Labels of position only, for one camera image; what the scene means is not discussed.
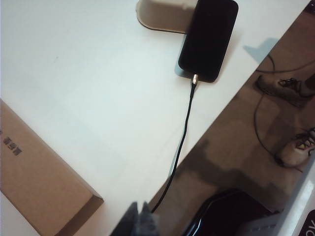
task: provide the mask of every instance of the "white tabletop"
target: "white tabletop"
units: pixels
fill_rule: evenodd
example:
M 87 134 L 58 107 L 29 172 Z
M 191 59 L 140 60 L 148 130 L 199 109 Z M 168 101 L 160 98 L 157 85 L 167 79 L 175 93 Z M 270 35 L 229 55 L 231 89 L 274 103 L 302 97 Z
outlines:
M 280 39 L 308 1 L 237 1 L 220 76 L 197 87 L 180 161 L 258 66 L 244 46 Z M 175 65 L 184 36 L 143 27 L 136 2 L 1 2 L 2 99 L 105 200 L 77 236 L 108 235 L 132 201 L 149 201 L 182 135 L 190 87 Z M 2 201 L 4 217 L 16 214 Z M 6 222 L 4 236 L 34 235 L 16 232 L 30 227 L 23 220 Z

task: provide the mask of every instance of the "sneaker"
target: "sneaker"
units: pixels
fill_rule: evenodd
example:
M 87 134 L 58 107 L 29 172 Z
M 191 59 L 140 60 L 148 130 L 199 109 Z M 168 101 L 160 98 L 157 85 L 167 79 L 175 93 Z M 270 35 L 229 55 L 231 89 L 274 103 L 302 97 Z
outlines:
M 273 75 L 260 75 L 257 86 L 268 95 L 278 96 L 296 107 L 303 107 L 310 97 L 300 95 L 301 81 L 294 78 L 282 80 Z
M 315 127 L 297 134 L 275 155 L 275 161 L 283 167 L 296 167 L 311 156 L 315 150 Z

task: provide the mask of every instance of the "black smartphone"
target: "black smartphone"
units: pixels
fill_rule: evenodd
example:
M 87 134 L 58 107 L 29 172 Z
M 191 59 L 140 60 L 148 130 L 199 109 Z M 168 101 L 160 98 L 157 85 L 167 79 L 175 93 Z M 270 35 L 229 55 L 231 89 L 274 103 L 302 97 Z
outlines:
M 206 82 L 219 75 L 238 5 L 233 0 L 199 0 L 179 57 L 179 66 Z

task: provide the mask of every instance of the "floor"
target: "floor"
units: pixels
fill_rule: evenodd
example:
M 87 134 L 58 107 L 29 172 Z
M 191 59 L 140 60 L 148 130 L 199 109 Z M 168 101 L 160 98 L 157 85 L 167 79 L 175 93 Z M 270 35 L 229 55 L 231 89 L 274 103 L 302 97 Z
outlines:
M 297 68 L 315 59 L 315 15 L 302 12 L 270 55 L 276 70 Z M 272 70 L 266 57 L 260 70 Z M 280 78 L 307 79 L 315 63 Z M 259 143 L 275 153 L 301 128 L 315 126 L 315 99 L 303 109 L 268 95 L 255 86 L 254 72 L 177 169 L 172 185 L 156 210 L 162 236 L 181 235 L 204 200 L 228 188 L 239 188 L 271 211 L 282 210 L 305 163 L 297 169 L 277 166 Z M 151 200 L 153 206 L 161 190 Z

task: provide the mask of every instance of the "phone charging stand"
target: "phone charging stand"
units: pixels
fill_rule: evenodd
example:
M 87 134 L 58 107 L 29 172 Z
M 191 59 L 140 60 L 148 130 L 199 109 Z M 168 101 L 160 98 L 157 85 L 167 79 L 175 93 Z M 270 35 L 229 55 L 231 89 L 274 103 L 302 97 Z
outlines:
M 139 0 L 138 21 L 153 30 L 185 33 L 197 0 Z

